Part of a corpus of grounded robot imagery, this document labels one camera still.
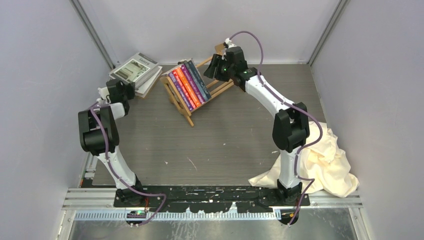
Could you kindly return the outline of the floral Louisa May Alcott book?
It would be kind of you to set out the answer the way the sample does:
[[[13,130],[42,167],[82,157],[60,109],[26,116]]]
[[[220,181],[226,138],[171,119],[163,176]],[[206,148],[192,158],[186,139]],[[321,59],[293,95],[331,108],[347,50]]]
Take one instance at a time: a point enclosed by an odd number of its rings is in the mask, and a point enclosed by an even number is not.
[[[206,87],[206,85],[205,85],[205,83],[204,83],[204,81],[203,81],[203,79],[202,79],[202,77],[201,77],[201,75],[199,73],[199,70],[195,66],[195,64],[194,64],[194,62],[193,62],[192,59],[188,60],[188,64],[190,66],[190,69],[194,72],[194,74],[195,74],[195,76],[197,78],[198,83],[200,84],[200,87],[201,87],[201,89],[202,89],[202,91],[203,91],[203,93],[205,95],[205,101],[206,102],[209,101],[211,99],[211,94],[208,91],[208,89],[207,89],[207,87]]]

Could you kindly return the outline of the stack of grey magazines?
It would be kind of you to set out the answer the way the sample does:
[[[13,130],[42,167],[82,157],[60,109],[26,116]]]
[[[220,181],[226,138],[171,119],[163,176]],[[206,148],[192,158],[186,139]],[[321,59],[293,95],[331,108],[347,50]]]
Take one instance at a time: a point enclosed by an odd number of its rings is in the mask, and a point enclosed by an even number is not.
[[[109,73],[109,77],[114,80],[134,84],[134,88],[137,89],[158,70],[159,65],[156,61],[138,52],[126,62],[113,69]]]

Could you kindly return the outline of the magenta paperback book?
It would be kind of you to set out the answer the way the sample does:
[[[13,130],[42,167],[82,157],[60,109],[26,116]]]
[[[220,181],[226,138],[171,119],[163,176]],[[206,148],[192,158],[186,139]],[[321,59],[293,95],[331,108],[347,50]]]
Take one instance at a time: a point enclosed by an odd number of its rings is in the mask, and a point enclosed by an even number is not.
[[[205,103],[205,100],[203,99],[202,94],[200,93],[200,90],[198,89],[197,85],[195,84],[194,78],[190,74],[188,68],[184,65],[180,65],[180,69],[182,70],[186,80],[188,81],[188,84],[190,85],[191,90],[189,91],[193,95],[194,103],[197,107],[201,106]]]

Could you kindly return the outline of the purple 52-Storey Treehouse book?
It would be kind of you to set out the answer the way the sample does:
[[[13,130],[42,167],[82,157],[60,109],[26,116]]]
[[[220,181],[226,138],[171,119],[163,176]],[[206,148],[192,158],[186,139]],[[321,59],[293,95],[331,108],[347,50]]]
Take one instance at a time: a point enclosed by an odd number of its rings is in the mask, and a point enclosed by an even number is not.
[[[174,76],[173,72],[169,71],[167,75],[171,78],[171,81],[172,81],[173,85],[175,86],[177,92],[179,93],[180,97],[182,98],[183,103],[187,106],[186,99],[185,99],[185,96],[183,94],[183,91],[182,91],[179,83],[177,82],[177,79]]]

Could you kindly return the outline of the orange 78-Storey Treehouse book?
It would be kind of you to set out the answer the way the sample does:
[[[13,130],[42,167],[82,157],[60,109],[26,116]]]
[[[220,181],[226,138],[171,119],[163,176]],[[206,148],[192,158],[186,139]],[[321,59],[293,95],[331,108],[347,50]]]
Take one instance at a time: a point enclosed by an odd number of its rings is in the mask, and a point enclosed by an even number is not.
[[[193,108],[196,109],[197,107],[199,107],[201,105],[200,104],[200,101],[198,100],[195,92],[193,91],[192,87],[190,86],[189,81],[186,78],[186,76],[185,76],[185,74],[184,74],[184,72],[183,72],[183,70],[181,69],[180,66],[178,66],[176,68],[176,72],[177,72],[178,76],[180,77],[180,80],[182,81],[182,83],[183,83],[183,85],[184,85],[184,87],[185,87],[188,95],[190,96],[190,99],[194,103],[194,107]]]

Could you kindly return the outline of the red Treehouse book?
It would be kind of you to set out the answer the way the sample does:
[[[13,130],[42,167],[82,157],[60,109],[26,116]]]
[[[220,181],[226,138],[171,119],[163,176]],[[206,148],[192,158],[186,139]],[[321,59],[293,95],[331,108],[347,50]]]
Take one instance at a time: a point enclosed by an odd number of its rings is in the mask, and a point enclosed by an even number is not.
[[[191,97],[190,97],[190,95],[189,95],[188,91],[187,91],[187,90],[186,90],[186,88],[184,87],[184,84],[183,84],[183,82],[182,82],[181,78],[179,77],[179,75],[178,75],[177,71],[176,71],[176,70],[173,70],[173,71],[172,71],[172,73],[173,73],[173,75],[175,76],[175,78],[176,78],[176,80],[177,80],[178,84],[180,85],[180,88],[181,88],[181,90],[182,90],[182,92],[183,92],[183,94],[184,94],[184,98],[186,99],[186,101],[185,101],[185,102],[186,102],[186,104],[187,104],[187,107],[189,108],[189,111],[193,111],[193,110],[195,109],[195,107],[196,107],[195,103],[193,102],[193,100],[191,99]]]

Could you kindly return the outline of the blue Nineteen Eighty-Four book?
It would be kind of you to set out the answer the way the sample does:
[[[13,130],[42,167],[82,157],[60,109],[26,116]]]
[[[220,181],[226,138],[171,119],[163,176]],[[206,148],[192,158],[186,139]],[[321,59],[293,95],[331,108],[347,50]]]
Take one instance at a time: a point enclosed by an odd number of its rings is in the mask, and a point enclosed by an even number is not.
[[[195,83],[195,85],[196,85],[196,87],[198,89],[198,92],[201,95],[201,98],[202,98],[201,103],[204,104],[205,102],[207,102],[208,98],[207,98],[205,92],[203,91],[203,89],[201,87],[201,84],[199,82],[199,78],[195,74],[194,65],[192,66],[192,62],[191,61],[184,60],[183,62],[184,62],[184,65],[186,66],[186,68],[188,69],[188,71],[190,72],[190,74],[192,76],[192,79],[193,79],[193,81],[194,81],[194,83]]]

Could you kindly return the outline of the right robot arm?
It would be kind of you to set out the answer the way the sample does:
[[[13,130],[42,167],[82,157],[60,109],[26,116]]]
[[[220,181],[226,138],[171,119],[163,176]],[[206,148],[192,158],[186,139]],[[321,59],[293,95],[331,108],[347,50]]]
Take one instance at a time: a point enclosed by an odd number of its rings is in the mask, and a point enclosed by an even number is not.
[[[258,100],[274,117],[272,139],[280,149],[280,173],[276,193],[279,202],[291,205],[302,192],[298,161],[310,135],[307,108],[294,103],[268,83],[261,72],[249,67],[239,46],[223,44],[212,56],[205,77],[233,83]]]

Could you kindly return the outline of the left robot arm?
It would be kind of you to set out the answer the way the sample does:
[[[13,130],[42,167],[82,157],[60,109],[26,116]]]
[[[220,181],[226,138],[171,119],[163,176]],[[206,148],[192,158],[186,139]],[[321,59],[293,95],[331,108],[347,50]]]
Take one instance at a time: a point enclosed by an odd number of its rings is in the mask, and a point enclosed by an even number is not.
[[[100,98],[96,103],[77,114],[80,145],[104,164],[115,182],[117,200],[141,206],[146,200],[146,193],[119,149],[116,125],[117,119],[129,113],[129,100],[135,97],[135,85],[111,79],[98,92]]]

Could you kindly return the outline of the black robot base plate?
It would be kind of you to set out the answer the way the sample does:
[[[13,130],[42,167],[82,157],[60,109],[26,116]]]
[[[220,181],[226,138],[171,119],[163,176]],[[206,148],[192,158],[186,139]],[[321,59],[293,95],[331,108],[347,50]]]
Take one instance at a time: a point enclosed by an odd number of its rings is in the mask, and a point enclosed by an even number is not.
[[[117,192],[114,207],[148,207],[161,213],[226,213],[232,205],[238,213],[270,213],[273,207],[295,207],[298,198],[284,199],[278,189],[249,185],[144,185],[140,196]]]

